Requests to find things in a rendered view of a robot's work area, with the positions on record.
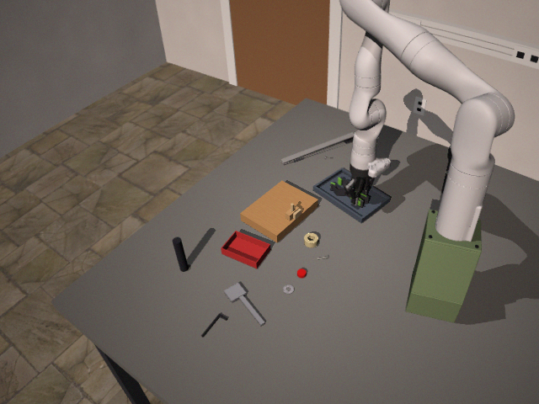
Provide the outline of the cream ring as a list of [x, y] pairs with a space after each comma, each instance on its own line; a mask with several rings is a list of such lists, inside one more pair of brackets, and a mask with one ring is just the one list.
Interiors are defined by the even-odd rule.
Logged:
[[[312, 240], [312, 241], [309, 241]], [[304, 236], [304, 244], [306, 247], [315, 247], [318, 244], [318, 236], [314, 233], [307, 233]]]

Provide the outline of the light brown wooden board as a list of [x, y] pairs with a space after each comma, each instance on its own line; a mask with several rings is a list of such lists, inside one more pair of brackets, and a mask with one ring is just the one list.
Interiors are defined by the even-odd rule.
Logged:
[[[291, 203], [299, 207], [293, 219], [286, 219]], [[240, 213], [241, 221], [279, 242], [318, 207], [318, 199], [280, 181]]]

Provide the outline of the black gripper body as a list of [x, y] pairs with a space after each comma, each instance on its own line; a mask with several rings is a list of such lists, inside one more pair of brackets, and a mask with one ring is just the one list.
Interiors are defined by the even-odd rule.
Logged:
[[357, 168], [353, 167], [350, 164], [350, 172], [352, 174], [350, 182], [351, 182], [352, 179], [354, 179], [354, 186], [357, 187], [357, 188], [359, 188], [361, 179], [364, 179], [365, 180], [364, 184], [366, 184], [366, 178], [370, 177], [368, 175], [368, 171], [369, 171], [369, 169], [368, 170], [360, 170], [360, 169], [357, 169]]

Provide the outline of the red rectangular tray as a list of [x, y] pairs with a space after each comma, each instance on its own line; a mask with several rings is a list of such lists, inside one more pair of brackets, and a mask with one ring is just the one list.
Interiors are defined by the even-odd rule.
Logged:
[[270, 244], [239, 231], [235, 231], [221, 247], [221, 254], [253, 268], [258, 268], [269, 252]]

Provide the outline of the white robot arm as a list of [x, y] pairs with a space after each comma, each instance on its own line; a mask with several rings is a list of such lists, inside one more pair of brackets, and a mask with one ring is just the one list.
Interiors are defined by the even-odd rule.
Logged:
[[510, 101], [427, 29], [389, 14], [390, 0], [339, 2], [346, 16], [366, 31], [355, 60], [355, 90], [349, 110], [350, 123], [358, 129], [351, 165], [369, 169], [368, 175], [374, 178], [391, 164], [388, 158], [376, 158], [377, 138], [387, 116], [384, 103], [374, 98], [381, 90], [385, 46], [417, 78], [462, 104], [456, 114], [451, 164], [435, 229], [448, 239], [471, 242], [494, 170], [495, 159], [490, 153], [494, 137], [507, 132], [515, 122]]

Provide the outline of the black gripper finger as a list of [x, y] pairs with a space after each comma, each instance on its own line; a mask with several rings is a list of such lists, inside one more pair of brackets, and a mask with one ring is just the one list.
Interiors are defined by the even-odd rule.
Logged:
[[358, 205], [359, 193], [362, 190], [364, 182], [365, 180], [361, 179], [359, 188], [354, 186], [354, 179], [352, 179], [349, 184], [344, 185], [345, 192], [350, 198], [352, 198], [351, 203], [353, 205]]
[[370, 181], [370, 177], [366, 178], [366, 184], [362, 186], [362, 190], [360, 191], [362, 194], [365, 194], [365, 195], [367, 194], [367, 190], [369, 189], [369, 186], [372, 186], [374, 179], [375, 178], [371, 177], [371, 181]]

